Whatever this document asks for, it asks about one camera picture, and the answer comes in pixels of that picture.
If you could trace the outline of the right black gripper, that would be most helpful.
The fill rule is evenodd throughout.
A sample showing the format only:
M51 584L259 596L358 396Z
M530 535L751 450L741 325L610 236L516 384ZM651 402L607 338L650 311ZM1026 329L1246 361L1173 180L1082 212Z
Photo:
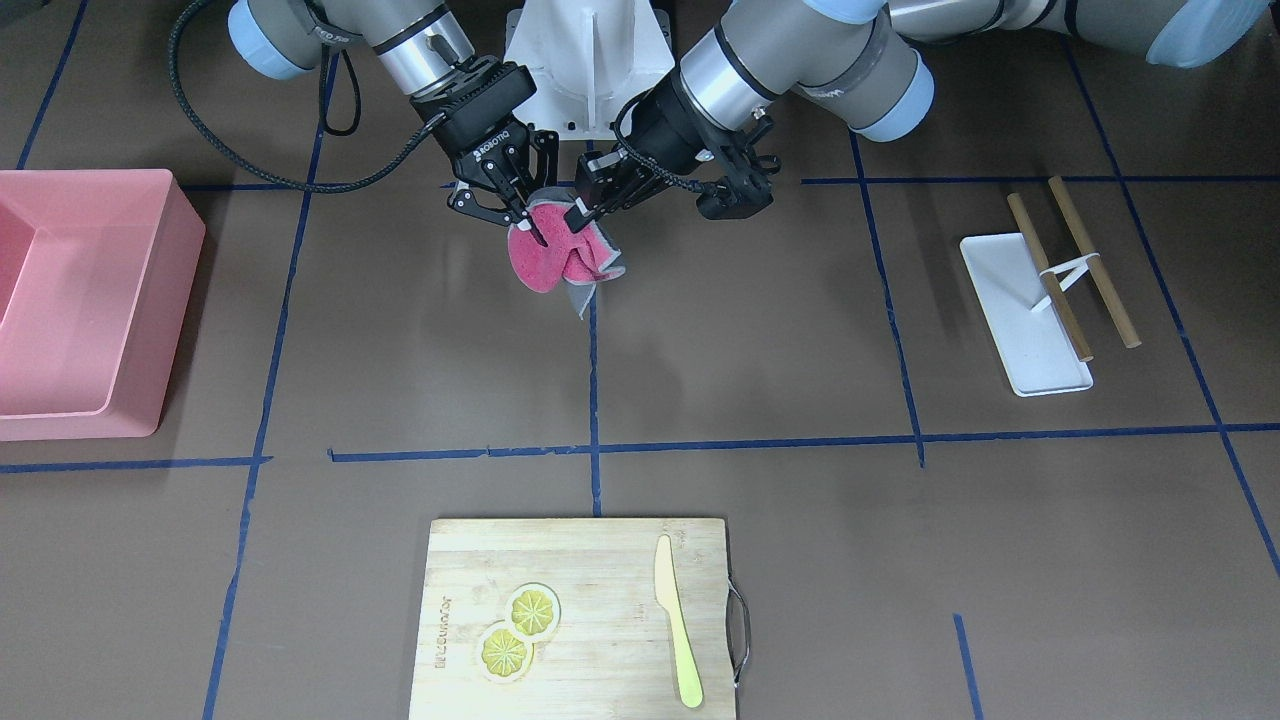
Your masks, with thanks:
M535 92L527 67L471 58L439 88L412 96L411 104L422 120L444 117L431 135L451 159L456 179L466 183L453 188L448 208L493 225L524 229L547 247L529 199L557 181L559 136L534 129L515 115ZM483 190L500 205L484 205Z

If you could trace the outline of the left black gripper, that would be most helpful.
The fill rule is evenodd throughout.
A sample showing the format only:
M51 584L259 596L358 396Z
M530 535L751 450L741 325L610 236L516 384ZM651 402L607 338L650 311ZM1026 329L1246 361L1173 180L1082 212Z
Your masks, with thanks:
M681 85L658 85L628 105L631 126L623 138L636 154L653 160L677 181L700 167L698 155L705 149L695 122L714 122L698 109ZM645 167L625 147L617 145L614 151L618 156L611 164L600 152L586 152L579 159L573 181L577 197L564 214L572 232L584 231L590 223L628 210L671 187L663 174Z

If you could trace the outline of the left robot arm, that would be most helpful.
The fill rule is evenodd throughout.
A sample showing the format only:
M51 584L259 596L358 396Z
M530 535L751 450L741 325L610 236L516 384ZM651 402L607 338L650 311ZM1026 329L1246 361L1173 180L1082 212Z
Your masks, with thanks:
M993 29L1044 29L1144 58L1202 67L1235 45L1266 1L736 1L614 122L613 151L579 161L580 232L668 187L708 219L754 215L772 200L776 159L756 152L767 111L796 94L874 142L913 131L934 79L924 45Z

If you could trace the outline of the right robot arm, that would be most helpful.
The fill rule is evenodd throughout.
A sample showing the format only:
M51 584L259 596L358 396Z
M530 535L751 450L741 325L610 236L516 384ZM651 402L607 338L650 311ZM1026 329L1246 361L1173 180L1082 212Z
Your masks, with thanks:
M451 206L534 231L530 197L556 178L558 137L515 115L536 91L530 70L477 54L448 3L237 1L227 26L237 53L274 79L370 47L449 158Z

